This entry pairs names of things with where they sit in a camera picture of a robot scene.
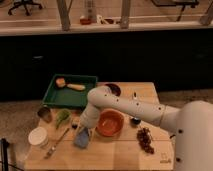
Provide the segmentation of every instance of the orange bowl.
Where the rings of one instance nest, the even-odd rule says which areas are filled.
[[[105,109],[100,114],[97,131],[103,136],[112,137],[121,131],[124,117],[121,112],[114,109]]]

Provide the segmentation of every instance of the lid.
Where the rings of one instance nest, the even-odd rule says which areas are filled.
[[[47,138],[47,131],[43,127],[37,127],[33,129],[29,136],[28,141],[32,145],[40,145],[42,144]]]

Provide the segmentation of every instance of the yellow food item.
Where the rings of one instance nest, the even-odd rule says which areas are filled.
[[[67,84],[67,87],[78,91],[85,90],[86,88],[85,85],[81,84]]]
[[[66,86],[66,82],[64,78],[57,78],[55,83],[59,88],[63,88]]]

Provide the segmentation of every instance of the blue cloth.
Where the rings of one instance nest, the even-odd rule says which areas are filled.
[[[86,148],[89,144],[89,131],[84,128],[76,138],[74,139],[74,144],[80,148]]]

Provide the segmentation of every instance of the small white cup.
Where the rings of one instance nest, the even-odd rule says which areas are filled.
[[[43,127],[33,129],[29,136],[28,141],[31,145],[43,147],[48,143],[47,130]]]

